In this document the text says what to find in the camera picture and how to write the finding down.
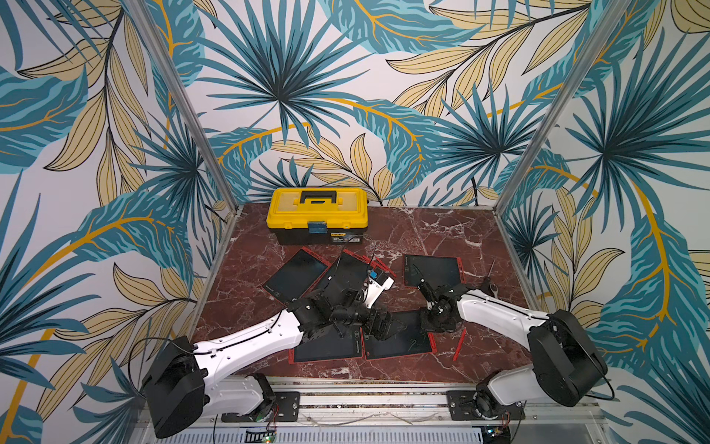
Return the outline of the writing tablet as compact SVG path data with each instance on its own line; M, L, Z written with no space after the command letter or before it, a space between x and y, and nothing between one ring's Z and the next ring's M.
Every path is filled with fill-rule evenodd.
M397 333L387 340L364 338L364 352L367 360L378 360L401 356L435 353L436 342L432 333L423 330L418 310L392 314L393 329Z
M333 361L362 357L362 334L360 329L351 329L343 338L336 331L302 343L290 350L290 364Z
M328 267L329 264L314 252L301 248L264 283L263 288L283 305L289 305L301 298Z
M368 272L372 269L385 270L393 278L391 271L374 256L365 258L345 251L338 257L320 281L316 290L323 290L325 297L333 305L364 305L364 287Z
M446 256L405 255L405 286L416 287L421 278L433 288L458 285L462 283L460 260Z

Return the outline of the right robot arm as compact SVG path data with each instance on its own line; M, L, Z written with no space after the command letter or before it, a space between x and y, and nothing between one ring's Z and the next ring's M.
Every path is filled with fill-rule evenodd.
M569 311L545 313L505 302L488 277L478 286L437 288L419 277L417 289L427 301L420 311L424 330L445 333L465 322L478 324L531 354L530 364L489 376L477 385L471 401L460 403L473 416L500 419L525 401L541 399L573 407L606 379L608 365Z

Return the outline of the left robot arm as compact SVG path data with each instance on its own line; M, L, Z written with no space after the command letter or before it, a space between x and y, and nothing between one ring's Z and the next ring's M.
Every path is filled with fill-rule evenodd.
M255 417L269 411L275 394L266 377L245 377L237 388L223 381L270 355L290 350L336 331L359 327L377 340L394 336L393 316L375 309L358 290L349 290L343 305L317 290L290 303L268 320L215 340L191 343L170 340L157 355L142 389L157 438L169 438L205 414Z

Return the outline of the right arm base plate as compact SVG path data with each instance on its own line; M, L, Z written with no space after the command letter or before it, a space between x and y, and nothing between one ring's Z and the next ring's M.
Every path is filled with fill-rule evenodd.
M518 401L511 405L503 405L487 392L450 390L446 393L446 397L447 408L453 421L508 421L525 418L522 403Z

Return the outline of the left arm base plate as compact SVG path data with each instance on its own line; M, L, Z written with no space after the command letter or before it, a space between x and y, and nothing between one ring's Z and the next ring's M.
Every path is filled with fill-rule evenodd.
M221 414L223 423L266 424L268 421L295 423L301 408L301 394L298 391L278 391L267 397L249 414Z

